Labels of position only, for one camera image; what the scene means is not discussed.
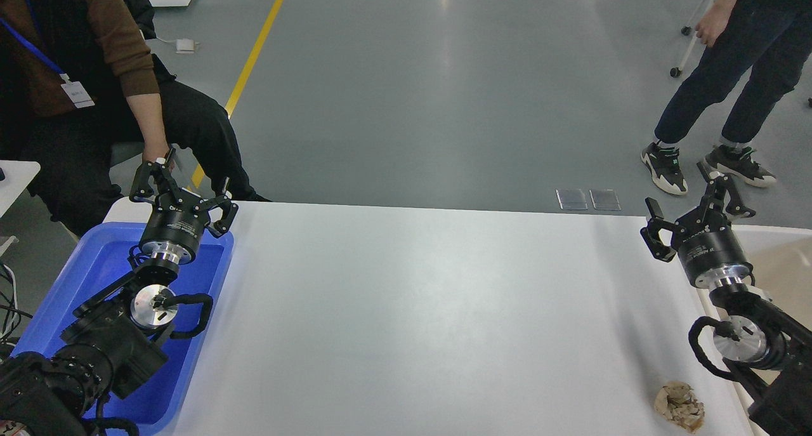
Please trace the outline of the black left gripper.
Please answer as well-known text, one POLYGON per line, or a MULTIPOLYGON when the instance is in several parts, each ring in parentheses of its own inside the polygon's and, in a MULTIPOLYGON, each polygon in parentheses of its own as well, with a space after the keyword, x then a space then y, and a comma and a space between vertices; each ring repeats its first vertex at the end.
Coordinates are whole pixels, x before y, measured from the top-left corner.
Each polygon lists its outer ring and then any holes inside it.
POLYGON ((129 199, 153 204, 139 241, 140 251, 151 257, 168 254, 175 263, 194 261, 205 230, 213 237, 223 236, 239 210, 227 195, 203 199, 195 193, 181 193, 171 175, 170 159, 140 164, 129 199), (220 211, 220 218, 212 221, 211 211, 220 211))

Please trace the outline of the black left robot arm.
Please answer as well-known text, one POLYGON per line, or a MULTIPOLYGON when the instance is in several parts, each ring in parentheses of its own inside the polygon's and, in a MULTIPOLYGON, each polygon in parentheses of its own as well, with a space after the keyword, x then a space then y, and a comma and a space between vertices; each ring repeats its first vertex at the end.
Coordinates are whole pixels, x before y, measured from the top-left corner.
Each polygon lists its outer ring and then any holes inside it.
POLYGON ((225 235, 238 206, 225 179, 211 199, 180 189, 171 156, 139 167, 129 198, 152 207, 129 255, 131 270, 74 311, 53 356, 23 352, 2 363, 2 430, 14 435, 139 434, 134 422, 105 418, 111 395, 125 399, 168 361, 162 344, 207 327, 214 298, 175 294, 180 267, 194 261, 205 231, 225 235))

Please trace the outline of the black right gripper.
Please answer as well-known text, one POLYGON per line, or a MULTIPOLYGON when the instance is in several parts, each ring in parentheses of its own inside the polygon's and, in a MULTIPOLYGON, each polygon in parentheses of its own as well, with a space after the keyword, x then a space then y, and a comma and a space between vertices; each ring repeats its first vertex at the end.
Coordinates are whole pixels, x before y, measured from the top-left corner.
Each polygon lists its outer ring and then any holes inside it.
POLYGON ((752 275, 753 265, 731 226, 754 217, 756 211, 743 202, 733 175, 711 169, 702 161, 697 167, 707 182, 698 207, 674 223, 664 218, 656 199, 646 198, 649 218, 640 230, 641 237, 656 260, 667 263, 678 254, 688 282, 695 288, 741 283, 752 275), (662 242, 662 230, 674 234, 674 247, 662 242))

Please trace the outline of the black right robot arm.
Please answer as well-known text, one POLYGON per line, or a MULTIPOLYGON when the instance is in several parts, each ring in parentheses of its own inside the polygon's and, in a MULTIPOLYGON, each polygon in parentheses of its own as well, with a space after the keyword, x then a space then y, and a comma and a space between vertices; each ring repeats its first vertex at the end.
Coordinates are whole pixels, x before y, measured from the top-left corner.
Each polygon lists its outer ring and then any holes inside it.
POLYGON ((708 291, 727 317, 703 315, 688 343, 711 374, 736 382, 752 399, 748 418, 771 435, 811 433, 811 334, 772 303, 755 284, 731 222, 752 217, 729 174, 700 164, 707 188, 699 205, 667 221, 658 202, 646 199, 649 219, 640 231, 656 260, 679 258, 691 286, 708 291))

